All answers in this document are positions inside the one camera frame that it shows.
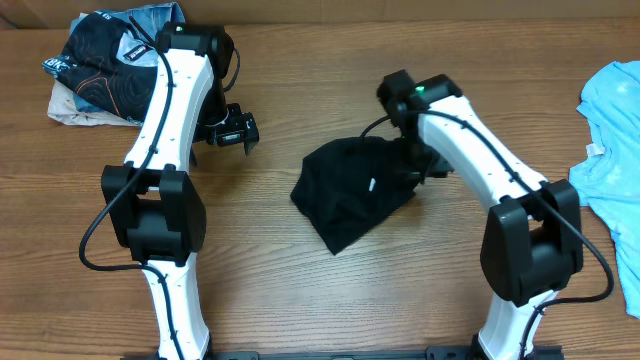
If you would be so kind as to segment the black t-shirt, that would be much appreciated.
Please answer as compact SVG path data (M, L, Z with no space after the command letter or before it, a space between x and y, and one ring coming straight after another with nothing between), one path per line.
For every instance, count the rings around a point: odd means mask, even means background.
M349 137L304 157L290 198L336 255L415 196L421 180L402 138Z

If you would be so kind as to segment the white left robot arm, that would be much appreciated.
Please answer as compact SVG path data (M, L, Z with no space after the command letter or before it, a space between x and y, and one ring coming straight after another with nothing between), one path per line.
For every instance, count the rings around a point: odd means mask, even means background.
M221 25L165 24L152 46L158 54L155 87L143 126L123 165L105 167L101 189L128 267L147 279L160 332L157 359L210 359L213 344L202 314L197 254L206 207L189 176L198 142L259 141L254 116L229 103L223 82L240 55Z

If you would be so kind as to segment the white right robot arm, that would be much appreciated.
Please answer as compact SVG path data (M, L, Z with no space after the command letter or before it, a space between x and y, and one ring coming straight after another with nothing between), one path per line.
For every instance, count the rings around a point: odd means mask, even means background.
M494 295L469 347L431 347L429 359L561 359L559 346L536 346L540 305L583 268L579 199L566 180L548 181L518 159L479 119L446 75L421 82L400 70L383 78L379 102L413 148L428 177L454 171L487 213L481 268Z

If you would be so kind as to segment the folded blue jeans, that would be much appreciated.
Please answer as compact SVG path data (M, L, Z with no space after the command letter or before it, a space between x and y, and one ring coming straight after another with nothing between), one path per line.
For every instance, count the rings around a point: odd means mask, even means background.
M66 45L78 46L85 42L89 45L119 45L122 38L126 45L144 43L142 35L132 25L131 17L151 36L168 22L185 21L177 2L150 4L127 10L98 9L82 13L71 22Z

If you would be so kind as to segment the black patterned folded shirt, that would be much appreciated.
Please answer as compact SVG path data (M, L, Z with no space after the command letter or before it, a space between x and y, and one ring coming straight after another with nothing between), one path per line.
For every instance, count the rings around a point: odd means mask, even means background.
M128 121L145 119L155 88L158 55L134 26L105 12L77 23L45 72L89 104Z

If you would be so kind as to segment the beige folded cloth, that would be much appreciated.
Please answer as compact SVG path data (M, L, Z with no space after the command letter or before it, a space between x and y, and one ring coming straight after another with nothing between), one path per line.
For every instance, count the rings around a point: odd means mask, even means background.
M82 112L78 110L74 101L74 93L57 80L54 81L47 115L55 121L70 126L140 127L142 125L141 122L128 121L105 111Z

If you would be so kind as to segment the light blue t-shirt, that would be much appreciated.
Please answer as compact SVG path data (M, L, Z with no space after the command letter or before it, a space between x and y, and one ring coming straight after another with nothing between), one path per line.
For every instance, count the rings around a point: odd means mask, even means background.
M626 312L639 316L639 62L614 61L584 86L577 111L590 128L587 158L569 171L583 206L615 245Z

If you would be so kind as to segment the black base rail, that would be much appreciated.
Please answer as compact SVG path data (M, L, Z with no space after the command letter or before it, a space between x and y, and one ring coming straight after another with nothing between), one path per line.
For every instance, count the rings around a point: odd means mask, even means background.
M205 360L474 360L470 346L430 346L425 350L261 354L255 351L211 352Z

